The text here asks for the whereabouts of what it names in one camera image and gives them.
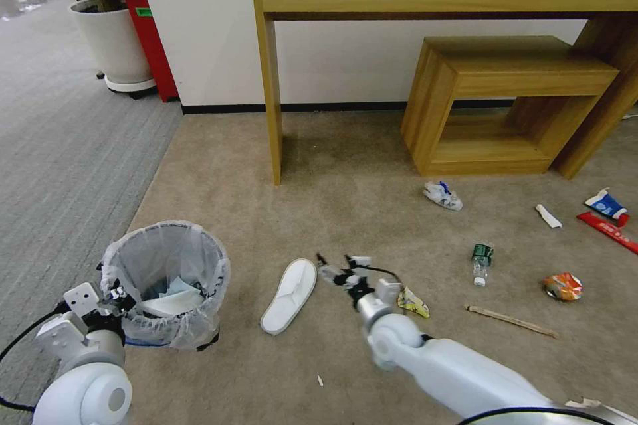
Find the yellow wrapper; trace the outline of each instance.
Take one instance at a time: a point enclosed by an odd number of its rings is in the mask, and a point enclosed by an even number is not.
[[[408,288],[404,288],[397,297],[397,305],[401,309],[409,310],[419,314],[426,319],[430,318],[430,309],[427,308],[425,302],[419,299],[414,292]]]

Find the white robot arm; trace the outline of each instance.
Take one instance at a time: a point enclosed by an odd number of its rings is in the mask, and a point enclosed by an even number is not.
[[[132,387],[123,368],[121,315],[135,303],[119,286],[101,299],[90,282],[67,291],[64,300],[70,311],[36,336],[61,362],[35,407],[33,425],[126,425]]]
[[[386,370],[406,370],[425,393],[461,417],[478,420],[480,414],[500,410],[503,414],[494,414],[482,423],[511,424],[512,417],[504,414],[507,409],[526,408],[537,412],[520,413],[515,423],[638,424],[634,417],[594,400],[558,406],[512,369],[458,342],[423,334],[410,318],[392,313],[392,304],[403,287],[396,276],[396,282],[380,279],[373,289],[367,283],[368,270],[392,273],[370,267],[368,257],[346,256],[346,260],[348,268],[338,269],[318,255],[319,272],[330,283],[344,287],[353,299],[375,363]]]

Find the wooden stick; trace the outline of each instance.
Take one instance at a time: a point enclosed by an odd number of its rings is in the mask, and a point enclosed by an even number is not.
[[[487,317],[491,317],[493,319],[502,320],[503,322],[513,323],[514,325],[517,325],[519,327],[524,327],[525,329],[529,329],[531,331],[538,332],[543,335],[549,335],[550,337],[553,337],[555,339],[558,338],[558,334],[551,329],[546,329],[545,327],[541,327],[540,325],[536,325],[531,322],[525,322],[520,319],[515,319],[513,317],[510,317],[509,315],[493,312],[488,309],[483,309],[482,307],[477,307],[475,305],[467,305],[467,304],[465,306],[465,310],[470,312],[476,312],[481,315],[486,315]]]

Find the potted plant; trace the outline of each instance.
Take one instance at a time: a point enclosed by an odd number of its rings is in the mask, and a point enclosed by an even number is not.
[[[155,85],[122,0],[80,0],[70,6],[70,11],[111,90],[136,92]]]

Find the plastic bag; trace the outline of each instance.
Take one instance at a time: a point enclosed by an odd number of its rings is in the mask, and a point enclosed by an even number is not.
[[[198,287],[205,299],[197,309],[156,318],[136,305],[122,318],[128,343],[193,350],[210,343],[219,331],[217,311],[230,273],[224,246],[201,226],[163,221],[129,232],[106,249],[100,287],[106,293],[119,280],[136,303],[158,298],[178,276]]]

